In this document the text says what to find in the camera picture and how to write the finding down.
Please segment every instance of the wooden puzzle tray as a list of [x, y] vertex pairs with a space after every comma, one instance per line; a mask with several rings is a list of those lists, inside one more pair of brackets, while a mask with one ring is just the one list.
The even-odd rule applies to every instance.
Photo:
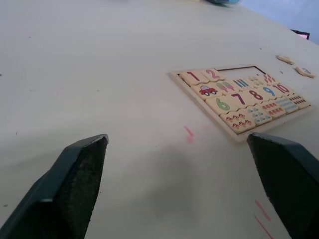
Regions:
[[251, 130], [264, 132], [315, 109], [256, 65], [186, 70], [169, 75], [237, 142], [246, 140]]

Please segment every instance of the green number 6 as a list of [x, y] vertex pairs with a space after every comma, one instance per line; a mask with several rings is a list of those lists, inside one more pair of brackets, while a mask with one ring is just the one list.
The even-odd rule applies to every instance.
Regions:
[[225, 102], [221, 102], [219, 98], [216, 99], [217, 105], [224, 111], [230, 110], [229, 105], [227, 105]]

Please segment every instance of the red car picture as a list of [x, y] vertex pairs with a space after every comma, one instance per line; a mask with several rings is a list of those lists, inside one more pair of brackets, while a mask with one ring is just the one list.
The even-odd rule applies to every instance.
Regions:
[[209, 88], [208, 86], [201, 86], [201, 90], [199, 91], [202, 95], [209, 96], [210, 94], [216, 95], [217, 90], [214, 88]]

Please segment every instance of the blue number 9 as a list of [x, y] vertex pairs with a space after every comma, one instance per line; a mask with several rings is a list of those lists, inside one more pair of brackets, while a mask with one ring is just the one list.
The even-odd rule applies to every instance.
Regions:
[[266, 91], [267, 93], [270, 93], [270, 94], [272, 94], [273, 96], [275, 96], [275, 93], [274, 93], [272, 90], [270, 90], [268, 87], [264, 87], [263, 89], [264, 89], [264, 91]]

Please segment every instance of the table surface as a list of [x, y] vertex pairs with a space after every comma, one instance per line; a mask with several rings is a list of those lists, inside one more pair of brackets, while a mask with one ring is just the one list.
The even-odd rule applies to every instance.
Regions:
[[[289, 238], [248, 145], [167, 73], [257, 64], [317, 106], [318, 79], [275, 58], [319, 73], [317, 45], [241, 5], [191, 0], [2, 0], [0, 29], [0, 224], [64, 147], [107, 133], [87, 239], [267, 238], [255, 200]], [[319, 157], [318, 116], [267, 133]]]

